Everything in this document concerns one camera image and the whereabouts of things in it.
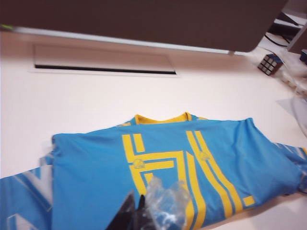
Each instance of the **black slot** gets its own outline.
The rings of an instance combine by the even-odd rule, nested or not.
[[[77,66],[35,65],[35,68],[36,69],[89,70],[89,71],[103,71],[103,72],[123,72],[123,73],[176,74],[175,71],[142,70],[142,69],[109,69],[109,68],[77,67]]]

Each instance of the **logo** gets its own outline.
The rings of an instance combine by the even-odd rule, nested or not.
[[[141,159],[135,159],[133,162],[133,166],[135,169],[145,168],[145,164]]]
[[[200,152],[200,159],[201,159],[202,161],[205,161],[205,160],[209,160],[210,157],[209,157],[209,155],[208,155],[207,153],[205,153],[205,152]]]

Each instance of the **white desk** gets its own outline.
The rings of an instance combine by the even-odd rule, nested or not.
[[[177,78],[29,72],[29,44],[53,44],[166,55]],[[56,133],[111,127],[141,114],[168,119],[188,111],[208,119],[253,117],[271,140],[307,147],[295,119],[276,100],[292,90],[247,56],[1,33],[1,177],[39,165]],[[306,229],[307,197],[279,197],[205,229]]]

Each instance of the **sports jersey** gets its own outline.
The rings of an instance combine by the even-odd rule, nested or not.
[[[277,195],[306,191],[303,148],[270,143],[251,119],[203,120],[189,113],[166,121],[136,115],[109,129],[55,135],[56,148],[42,159],[44,166],[0,180],[0,229],[103,229],[130,190],[136,200],[146,193],[153,175],[165,187],[185,181],[192,196],[186,211],[191,229]],[[54,209],[52,171],[46,165],[53,160]],[[282,164],[273,169],[272,162]],[[253,176],[259,169],[261,176]],[[282,178],[280,170],[290,175]],[[268,184],[273,190],[262,191]]]

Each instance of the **yellow graphic pattern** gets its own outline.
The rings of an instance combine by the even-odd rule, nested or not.
[[[142,142],[142,137],[141,136],[140,138],[135,138],[135,137],[136,136],[134,135],[135,146],[143,145],[143,143],[140,143],[140,141]],[[178,179],[183,181],[185,183],[184,188],[187,191],[189,190],[187,186],[187,178],[186,178],[183,151],[156,152],[156,153],[145,153],[145,154],[135,155],[133,151],[133,147],[132,147],[132,141],[131,141],[130,134],[122,135],[122,140],[124,144],[124,150],[125,150],[127,161],[128,163],[132,163],[132,165],[129,165],[129,168],[131,171],[131,175],[132,175],[134,184],[140,195],[146,194],[146,186],[142,179],[141,173],[151,171],[151,170],[174,168],[174,160],[167,160],[170,158],[176,159]],[[164,160],[164,161],[145,163],[145,161],[148,161],[148,160]],[[194,217],[194,207],[193,207],[192,201],[190,201],[187,205],[186,216],[187,216],[187,226],[185,229],[190,229],[192,221],[193,221],[193,217]]]
[[[123,146],[127,162],[129,163],[130,172],[134,184],[139,194],[146,194],[146,183],[148,184],[152,179],[154,170],[171,169],[177,165],[178,179],[182,180],[185,184],[184,187],[189,191],[187,182],[191,187],[190,193],[195,198],[194,201],[197,206],[198,214],[195,217],[195,223],[193,229],[199,229],[202,227],[206,218],[206,202],[202,196],[197,172],[195,159],[201,167],[205,177],[216,190],[221,198],[224,207],[224,216],[226,218],[232,216],[233,207],[231,200],[233,201],[235,213],[243,210],[241,199],[236,191],[234,185],[224,176],[220,167],[217,165],[212,153],[208,149],[208,146],[200,131],[186,131],[186,135],[189,144],[194,154],[186,151],[187,157],[187,170],[184,160],[184,151],[166,151],[166,152],[152,152],[144,153],[145,145],[143,143],[142,135],[137,134],[124,134],[122,135]],[[246,206],[253,205],[255,203],[253,196],[248,196],[243,199]],[[185,229],[190,229],[194,218],[194,206],[190,201],[186,208],[187,226]]]
[[[234,204],[235,204],[235,213],[239,213],[243,210],[241,199],[233,186],[232,183],[228,181],[228,179],[224,176],[223,172],[221,171],[220,167],[217,165],[213,155],[208,149],[208,146],[204,140],[204,138],[201,135],[200,131],[195,131],[195,136],[197,138],[197,141],[199,143],[199,146],[201,147],[201,150],[199,149],[199,146],[196,142],[196,139],[192,133],[192,131],[187,131],[187,137],[189,140],[189,143],[194,151],[194,154],[196,156],[196,159],[198,160],[201,168],[204,171],[204,174],[206,175],[207,179],[211,183],[211,185],[215,188],[219,196],[221,197],[222,204],[224,206],[224,213],[225,217],[228,218],[232,216],[232,205],[230,202],[230,198],[228,196],[228,193],[226,190],[220,185],[220,183],[215,179],[210,167],[208,164],[210,164],[213,172],[215,173],[218,180],[223,184],[224,187],[228,190]]]
[[[244,201],[245,206],[250,206],[250,205],[255,204],[255,200],[254,200],[254,197],[252,195],[243,198],[243,201]]]
[[[198,215],[194,224],[194,229],[200,229],[206,217],[206,203],[201,195],[201,190],[197,181],[194,157],[187,152],[189,181],[191,183],[192,192],[196,200]]]
[[[118,125],[118,127],[121,127],[121,126],[131,126],[131,123],[130,122],[126,122],[126,123],[123,123],[121,125]]]
[[[303,152],[305,153],[305,156],[307,157],[307,150],[304,147],[302,147],[301,149],[303,150]]]

